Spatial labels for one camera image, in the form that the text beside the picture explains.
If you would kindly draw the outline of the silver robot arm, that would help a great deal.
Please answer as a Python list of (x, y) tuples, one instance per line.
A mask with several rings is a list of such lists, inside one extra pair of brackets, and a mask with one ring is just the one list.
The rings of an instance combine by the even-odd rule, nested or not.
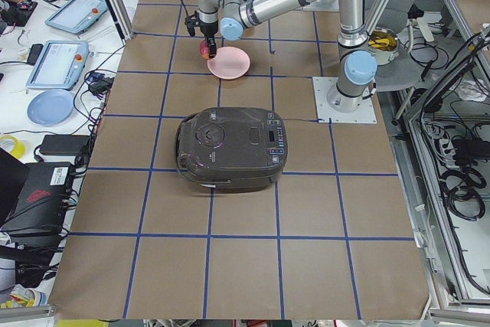
[[(217, 55), (215, 35), (220, 33), (228, 41), (240, 39), (247, 28), (303, 8), (318, 0), (198, 0), (198, 10), (185, 17), (190, 36), (196, 30), (204, 35), (204, 58)], [(338, 0), (340, 57), (364, 49), (368, 30), (364, 17), (364, 0)]]

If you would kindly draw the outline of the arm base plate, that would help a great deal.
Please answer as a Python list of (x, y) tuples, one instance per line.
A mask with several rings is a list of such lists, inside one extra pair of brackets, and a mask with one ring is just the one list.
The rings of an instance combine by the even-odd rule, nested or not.
[(302, 8), (304, 11), (339, 12), (338, 0), (317, 0)]
[(376, 124), (371, 92), (354, 98), (343, 96), (337, 89), (337, 77), (313, 77), (317, 120), (320, 123)]

